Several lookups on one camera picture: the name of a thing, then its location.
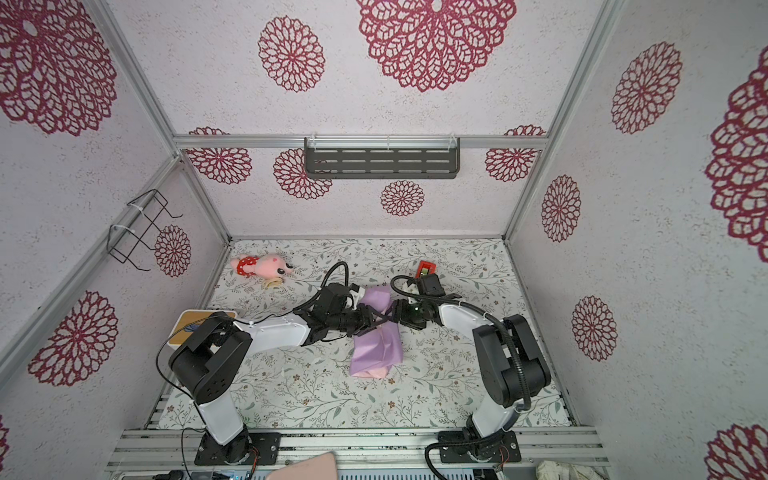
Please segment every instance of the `floral tablecloth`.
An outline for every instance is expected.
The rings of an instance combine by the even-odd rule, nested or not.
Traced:
[[[242,253],[278,253],[295,266],[282,286],[269,290],[225,267],[209,307],[236,310],[244,319],[285,313],[302,303],[338,260],[349,264],[349,281],[361,286],[413,275],[420,260],[432,261],[446,292],[457,292],[498,318],[527,316],[501,240],[244,240],[232,256]],[[343,278],[341,270],[333,278]],[[400,335],[405,358],[386,379],[349,376],[353,342],[341,339],[249,356],[230,391],[243,420],[254,428],[464,426],[483,396],[472,342],[434,323],[422,331],[400,326]],[[518,425],[570,424],[554,378],[518,420]],[[189,399],[172,392],[158,428],[201,425]]]

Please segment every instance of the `purple cloth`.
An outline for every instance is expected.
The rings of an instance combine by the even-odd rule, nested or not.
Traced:
[[[389,285],[366,289],[360,303],[385,313],[392,304]],[[349,374],[365,378],[383,379],[389,367],[402,362],[402,341],[397,323],[384,322],[372,332],[354,337],[355,352],[349,365]]]

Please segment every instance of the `stuffed animal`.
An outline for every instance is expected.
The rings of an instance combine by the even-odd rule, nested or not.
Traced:
[[[286,263],[279,255],[263,257],[240,255],[233,258],[230,265],[238,275],[263,278],[264,288],[282,285],[283,277],[293,272],[293,266]]]

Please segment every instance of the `black cable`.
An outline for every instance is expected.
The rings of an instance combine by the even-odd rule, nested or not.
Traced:
[[[435,443],[431,443],[431,444],[427,445],[427,447],[424,449],[424,459],[427,461],[427,466],[429,467],[429,470],[432,471],[432,473],[435,474],[435,477],[437,477],[438,480],[448,480],[432,464],[432,460],[429,458],[429,453],[432,450],[434,450],[434,449],[441,449],[443,447],[470,447],[470,446],[473,446],[473,445],[482,445],[484,443],[496,442],[499,439],[501,439],[506,432],[509,432],[509,429],[511,429],[512,426],[515,424],[515,422],[518,421],[518,418],[520,418],[520,412],[518,412],[517,410],[513,410],[512,411],[512,416],[507,421],[507,423],[504,424],[504,426],[502,426],[499,430],[493,432],[491,435],[488,435],[487,437],[483,437],[481,439],[476,439],[476,440],[458,440],[456,442],[435,442]]]
[[[317,289],[314,295],[312,295],[312,298],[302,303],[301,305],[297,306],[291,311],[296,312],[297,310],[304,310],[308,306],[312,305],[315,302],[315,300],[317,300],[317,297],[320,296],[320,290],[322,290],[323,287],[328,282],[328,279],[330,278],[331,273],[336,271],[336,269],[339,268],[340,266],[344,266],[344,286],[349,286],[349,265],[347,265],[347,263],[344,260],[340,260],[334,263],[333,266],[330,268],[330,270],[326,272],[326,275],[323,277],[323,282],[320,284],[320,288]]]
[[[331,340],[322,339],[320,341],[321,342],[325,342],[325,343],[331,343],[331,342],[335,342],[337,340],[341,340],[341,339],[345,339],[345,338],[346,338],[346,335],[341,335],[339,338],[335,338],[335,339],[331,339]]]
[[[187,468],[187,460],[184,458],[184,432],[187,430],[194,430],[195,432],[205,433],[205,429],[193,429],[192,427],[184,427],[181,429],[181,464],[184,465],[184,471],[187,472],[187,477],[189,480],[192,480],[192,474]]]
[[[194,405],[194,408],[197,410],[197,414],[200,416],[200,420],[203,420],[203,415],[200,413],[200,409],[197,408],[197,404],[195,403],[194,398],[192,397],[192,395],[187,390],[184,390],[181,387],[179,387],[178,385],[176,385],[175,383],[171,382],[168,379],[168,377],[163,375],[163,373],[160,371],[160,354],[163,351],[163,347],[165,346],[165,344],[170,342],[170,339],[174,338],[178,333],[180,333],[181,331],[186,329],[188,326],[196,325],[196,324],[198,324],[200,322],[204,322],[205,320],[207,320],[209,318],[221,318],[221,317],[222,317],[221,315],[216,315],[216,316],[211,315],[211,316],[208,316],[208,317],[206,317],[204,319],[196,320],[196,321],[194,321],[192,323],[188,323],[187,325],[181,327],[180,329],[178,329],[175,332],[171,333],[171,335],[162,343],[162,345],[160,345],[160,349],[157,351],[157,355],[154,357],[154,368],[157,369],[157,374],[160,375],[160,377],[162,377],[162,379],[165,380],[168,383],[168,385],[174,387],[176,390],[178,390],[179,392],[182,392],[184,395],[188,396],[190,398],[190,400],[192,400],[192,405]],[[224,315],[224,317],[226,317],[226,319],[229,320],[229,321],[233,321],[234,320],[231,316],[226,315],[226,314]]]
[[[525,372],[523,371],[523,362],[522,360],[520,360],[520,355],[518,355],[517,348],[515,348],[515,342],[512,340],[512,337],[509,335],[509,332],[507,331],[506,327],[504,327],[503,323],[499,322],[498,319],[496,319],[496,317],[486,312],[479,306],[472,305],[471,303],[465,302],[464,300],[454,300],[454,299],[440,298],[437,296],[419,295],[417,293],[409,293],[409,292],[400,290],[398,287],[395,286],[395,281],[397,280],[414,281],[414,279],[407,275],[398,275],[389,281],[389,286],[392,287],[392,290],[394,290],[396,293],[399,293],[400,295],[409,296],[411,298],[415,298],[418,300],[428,300],[430,302],[450,303],[451,305],[465,306],[470,310],[474,310],[475,312],[480,313],[481,315],[483,315],[483,318],[493,323],[493,326],[495,326],[498,332],[502,335],[502,340],[504,340],[504,343],[509,349],[509,353],[512,358],[512,364],[515,366],[515,372],[518,375],[518,381],[520,382],[520,387],[522,390],[521,393],[523,395],[522,410],[526,411],[531,409],[531,389],[528,387],[528,381],[526,381],[525,379]]]

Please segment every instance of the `red flower pattern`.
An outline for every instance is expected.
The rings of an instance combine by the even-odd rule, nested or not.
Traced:
[[[357,0],[360,33],[382,73],[403,87],[445,90],[488,63],[514,0]]]
[[[764,480],[768,478],[768,432],[760,425],[731,425],[708,442],[708,480]]]
[[[77,0],[0,3],[0,103],[14,121],[78,136],[111,116],[109,50]]]
[[[280,152],[273,165],[275,179],[280,188],[296,198],[309,200],[328,193],[332,180],[314,180],[307,177],[304,166],[304,149],[296,148]]]
[[[2,472],[2,461],[5,459],[5,454],[8,453],[8,429],[2,424],[2,415],[0,415],[0,472]]]
[[[218,128],[201,127],[190,135],[228,135]],[[250,175],[250,156],[245,148],[190,148],[187,155],[197,170],[220,184],[238,184]]]
[[[652,125],[674,98],[682,68],[680,52],[665,41],[638,55],[616,85],[611,109],[616,128],[633,134]]]
[[[768,263],[768,47],[749,79],[728,97],[728,112],[710,137],[711,205],[728,219],[728,234],[757,247]]]
[[[424,190],[413,182],[398,180],[384,187],[382,207],[397,217],[414,214],[424,204]]]
[[[310,27],[295,18],[274,18],[259,38],[261,65],[288,91],[314,87],[326,69],[323,47]]]
[[[547,132],[534,125],[520,125],[504,135],[540,137]],[[526,178],[538,151],[534,148],[493,148],[485,154],[485,169],[496,180],[504,182]]]
[[[73,386],[107,361],[117,336],[118,318],[109,300],[99,292],[85,292],[27,371],[40,383]]]
[[[157,265],[168,276],[180,276],[190,266],[190,239],[184,230],[176,225],[168,225],[157,234],[154,249]]]
[[[561,242],[573,234],[581,215],[578,185],[568,175],[555,178],[541,202],[541,224],[553,242]]]
[[[586,296],[579,300],[574,308],[571,329],[576,343],[589,358],[606,360],[616,348],[616,322],[614,314],[594,296]]]

